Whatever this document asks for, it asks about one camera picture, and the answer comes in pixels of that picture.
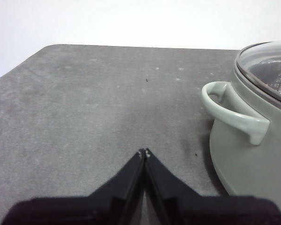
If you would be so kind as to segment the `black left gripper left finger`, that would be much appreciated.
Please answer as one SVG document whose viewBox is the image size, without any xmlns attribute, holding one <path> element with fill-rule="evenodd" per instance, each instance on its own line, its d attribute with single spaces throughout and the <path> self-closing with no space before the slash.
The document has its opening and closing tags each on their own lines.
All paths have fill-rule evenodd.
<svg viewBox="0 0 281 225">
<path fill-rule="evenodd" d="M 40 197 L 16 203 L 4 225 L 133 225 L 141 218 L 145 151 L 88 196 Z"/>
</svg>

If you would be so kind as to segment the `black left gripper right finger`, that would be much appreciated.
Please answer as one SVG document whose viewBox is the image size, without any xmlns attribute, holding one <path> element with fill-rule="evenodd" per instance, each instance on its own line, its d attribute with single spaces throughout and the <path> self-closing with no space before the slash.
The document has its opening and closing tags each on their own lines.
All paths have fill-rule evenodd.
<svg viewBox="0 0 281 225">
<path fill-rule="evenodd" d="M 202 196 L 145 149 L 147 194 L 163 225 L 281 225 L 281 211 L 253 196 Z"/>
</svg>

